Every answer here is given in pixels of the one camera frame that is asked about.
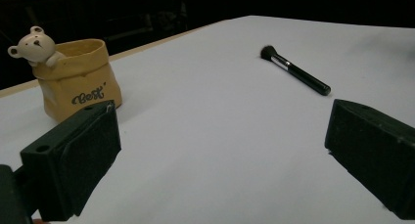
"pen holder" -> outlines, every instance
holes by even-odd
[[[84,39],[57,44],[65,54],[52,67],[33,67],[43,93],[44,110],[59,122],[85,106],[114,100],[122,103],[121,92],[109,63],[103,40]]]

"brush handle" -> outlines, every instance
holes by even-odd
[[[308,74],[301,68],[293,65],[290,61],[286,60],[284,57],[274,54],[271,57],[271,61],[273,61],[278,66],[285,69],[289,74],[295,76],[297,79],[302,81],[304,84],[311,87],[313,90],[317,91],[319,94],[327,96],[330,94],[331,88],[330,86],[326,85],[325,83],[321,82],[314,76]]]

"screw hole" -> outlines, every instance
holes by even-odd
[[[37,152],[39,152],[39,153],[43,153],[43,152],[48,151],[48,150],[49,150],[49,148],[50,148],[49,146],[43,145],[43,146],[38,147],[38,148],[36,149],[36,151],[37,151]]]

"bear ear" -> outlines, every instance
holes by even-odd
[[[40,26],[33,26],[30,28],[30,33],[45,33],[45,31]]]
[[[9,52],[9,55],[13,58],[20,58],[21,54],[19,54],[19,50],[17,46],[11,46],[9,49],[7,49],[7,52]]]

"brush bristles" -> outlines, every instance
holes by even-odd
[[[277,54],[277,51],[271,45],[263,47],[262,50],[260,51],[260,57],[267,61],[271,61],[272,56],[276,54]]]

